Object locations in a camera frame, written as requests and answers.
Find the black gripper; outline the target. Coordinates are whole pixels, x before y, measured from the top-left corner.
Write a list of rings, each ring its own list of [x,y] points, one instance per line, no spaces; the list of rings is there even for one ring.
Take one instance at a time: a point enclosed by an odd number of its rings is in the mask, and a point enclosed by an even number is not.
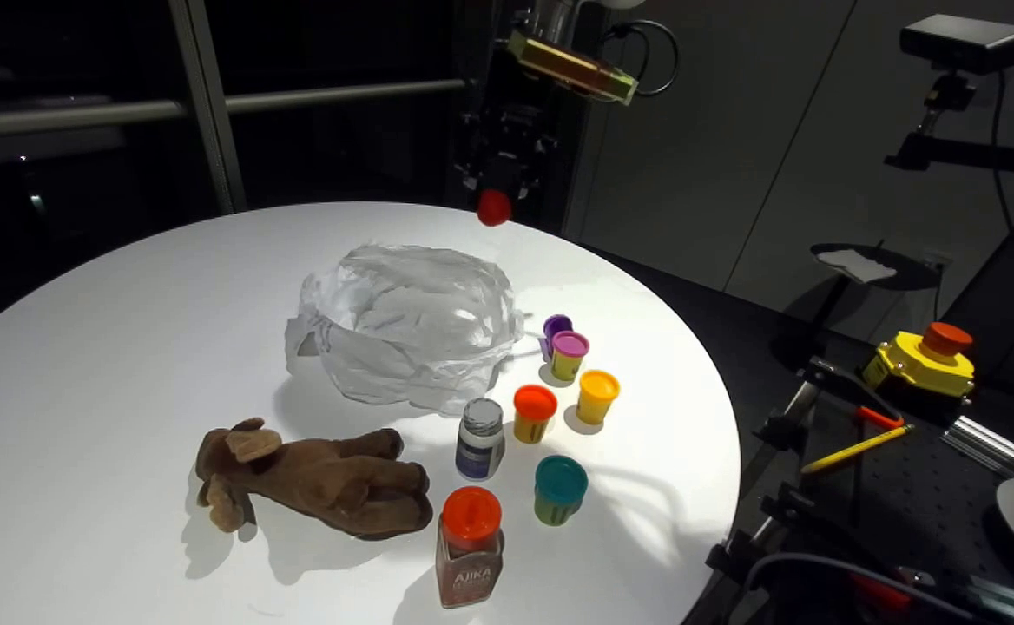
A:
[[[479,83],[479,106],[465,119],[463,182],[526,199],[555,161],[559,110],[559,88],[495,50]]]

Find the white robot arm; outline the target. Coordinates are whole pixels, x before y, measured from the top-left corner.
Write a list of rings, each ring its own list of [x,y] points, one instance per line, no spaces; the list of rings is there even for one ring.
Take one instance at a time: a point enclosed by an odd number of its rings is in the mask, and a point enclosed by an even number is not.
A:
[[[588,5],[635,6],[638,0],[519,0],[509,29],[489,45],[475,110],[465,119],[472,138],[457,161],[463,184],[475,191],[486,223],[503,223],[541,182],[569,97],[622,106],[638,97],[633,73],[577,45]]]

